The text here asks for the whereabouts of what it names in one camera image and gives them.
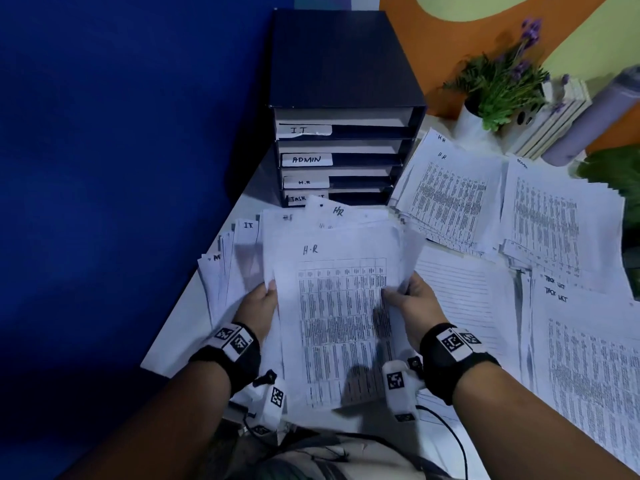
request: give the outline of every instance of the purple cylinder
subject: purple cylinder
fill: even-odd
[[[620,72],[593,98],[593,104],[573,122],[569,131],[549,147],[542,160],[568,165],[592,141],[640,100],[640,65]]]

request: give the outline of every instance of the blue wall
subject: blue wall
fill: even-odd
[[[0,0],[0,477],[53,477],[161,384],[138,364],[292,5]]]

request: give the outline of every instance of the wrist strap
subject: wrist strap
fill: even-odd
[[[439,323],[429,330],[420,343],[420,354],[425,386],[448,406],[466,371],[481,362],[500,366],[473,333],[451,323]]]
[[[216,362],[229,376],[231,395],[257,379],[260,372],[260,343],[242,323],[227,323],[217,328],[189,362]]]

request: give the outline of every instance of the green leaves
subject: green leaves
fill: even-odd
[[[486,130],[498,131],[521,107],[544,103],[541,84],[548,72],[522,58],[523,44],[494,60],[485,54],[469,59],[457,78],[443,86],[477,98],[477,115]]]
[[[620,192],[625,198],[624,228],[640,228],[640,144],[594,152],[580,163],[577,174]]]

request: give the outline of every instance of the file organizer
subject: file organizer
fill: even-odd
[[[269,108],[283,207],[386,204],[426,104],[381,11],[276,10]]]

